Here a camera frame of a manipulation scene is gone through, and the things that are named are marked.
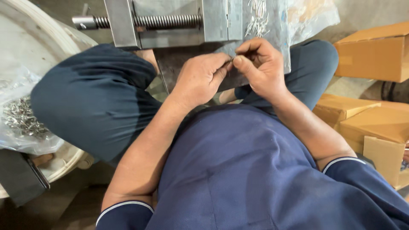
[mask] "white sleeve trim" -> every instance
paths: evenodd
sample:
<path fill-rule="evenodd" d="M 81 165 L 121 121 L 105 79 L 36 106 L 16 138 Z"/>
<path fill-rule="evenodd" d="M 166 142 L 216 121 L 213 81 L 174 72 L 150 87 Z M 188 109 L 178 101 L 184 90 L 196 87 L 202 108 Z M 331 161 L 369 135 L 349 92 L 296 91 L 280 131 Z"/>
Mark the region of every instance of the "white sleeve trim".
<path fill-rule="evenodd" d="M 342 161 L 342 160 L 354 160 L 354 161 L 358 161 L 358 162 L 361 162 L 362 164 L 366 165 L 366 163 L 365 163 L 364 161 L 362 161 L 362 160 L 360 160 L 360 159 L 358 159 L 358 158 L 355 158 L 355 157 L 342 157 L 342 158 L 338 158 L 338 159 L 335 159 L 335 160 L 331 161 L 331 162 L 325 167 L 325 169 L 322 171 L 322 173 L 325 174 L 325 173 L 327 172 L 328 168 L 329 168 L 331 165 L 333 165 L 333 164 L 335 164 L 335 163 L 337 163 L 337 162 L 339 162 L 339 161 Z"/>
<path fill-rule="evenodd" d="M 102 217 L 103 215 L 105 215 L 105 213 L 111 211 L 111 210 L 114 209 L 114 208 L 117 208 L 117 207 L 120 207 L 120 206 L 123 206 L 123 205 L 129 205 L 129 204 L 137 204 L 137 205 L 145 206 L 145 207 L 147 207 L 147 208 L 153 213 L 153 209 L 152 209 L 149 205 L 147 205 L 147 204 L 145 204 L 145 203 L 142 203 L 142 202 L 139 202 L 139 201 L 127 201 L 127 202 L 119 203 L 119 204 L 116 204 L 116 205 L 114 205 L 114 206 L 111 206 L 110 208 L 105 209 L 105 210 L 99 215 L 99 217 L 98 217 L 98 219 L 97 219 L 97 223 L 95 224 L 95 226 L 98 225 L 98 221 L 101 219 L 101 217 Z"/>

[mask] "threaded rod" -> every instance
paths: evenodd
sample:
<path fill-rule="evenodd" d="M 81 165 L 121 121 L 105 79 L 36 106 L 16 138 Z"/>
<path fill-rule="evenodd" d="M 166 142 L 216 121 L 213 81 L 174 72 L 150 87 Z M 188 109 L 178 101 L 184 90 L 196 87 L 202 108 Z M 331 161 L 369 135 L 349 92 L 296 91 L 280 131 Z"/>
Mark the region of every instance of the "threaded rod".
<path fill-rule="evenodd" d="M 94 16 L 97 29 L 109 29 L 108 17 Z M 145 27 L 146 29 L 176 29 L 194 28 L 202 25 L 201 15 L 167 15 L 167 16 L 135 16 L 133 15 L 135 27 Z"/>

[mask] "forearm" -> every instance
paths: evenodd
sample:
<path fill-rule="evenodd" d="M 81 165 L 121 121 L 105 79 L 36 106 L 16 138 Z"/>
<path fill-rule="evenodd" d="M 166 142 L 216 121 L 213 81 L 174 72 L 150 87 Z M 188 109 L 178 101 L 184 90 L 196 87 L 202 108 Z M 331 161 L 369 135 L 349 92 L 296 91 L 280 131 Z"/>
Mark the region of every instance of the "forearm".
<path fill-rule="evenodd" d="M 159 183 L 167 151 L 189 112 L 169 96 L 145 130 L 128 148 L 109 185 L 103 209 L 126 200 L 151 203 Z"/>
<path fill-rule="evenodd" d="M 311 112 L 290 92 L 281 101 L 272 101 L 279 119 L 305 144 L 318 167 L 322 169 L 331 160 L 356 157 L 345 139 Z"/>

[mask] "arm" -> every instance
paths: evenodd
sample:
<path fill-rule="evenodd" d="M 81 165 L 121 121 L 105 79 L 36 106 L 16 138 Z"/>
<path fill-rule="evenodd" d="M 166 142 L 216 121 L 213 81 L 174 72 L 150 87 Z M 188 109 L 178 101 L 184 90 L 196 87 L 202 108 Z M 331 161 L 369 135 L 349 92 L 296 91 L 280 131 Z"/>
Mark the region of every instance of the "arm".
<path fill-rule="evenodd" d="M 208 102 L 232 68 L 227 54 L 207 54 L 188 60 L 178 82 L 145 130 L 125 152 L 105 193 L 102 210 L 122 201 L 152 205 L 169 147 L 184 117 Z"/>
<path fill-rule="evenodd" d="M 234 66 L 253 91 L 271 103 L 279 119 L 304 143 L 322 169 L 338 157 L 356 157 L 345 139 L 292 95 L 284 82 L 283 56 L 266 40 L 256 38 L 236 49 Z"/>

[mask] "leg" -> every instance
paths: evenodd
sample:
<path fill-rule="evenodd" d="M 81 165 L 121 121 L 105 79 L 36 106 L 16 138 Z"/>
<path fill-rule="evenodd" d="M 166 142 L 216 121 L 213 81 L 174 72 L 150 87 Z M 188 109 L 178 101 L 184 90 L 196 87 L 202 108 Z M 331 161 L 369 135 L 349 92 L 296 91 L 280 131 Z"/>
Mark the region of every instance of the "leg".
<path fill-rule="evenodd" d="M 337 69 L 337 50 L 329 42 L 314 40 L 292 48 L 290 55 L 292 70 L 284 76 L 285 85 L 294 96 L 312 110 Z M 237 97 L 238 99 L 244 99 L 243 104 L 272 112 L 271 105 L 249 90 L 249 86 L 237 88 L 235 95 L 242 97 Z"/>
<path fill-rule="evenodd" d="M 161 103 L 145 91 L 152 64 L 98 45 L 51 69 L 31 93 L 35 116 L 51 132 L 116 165 Z"/>

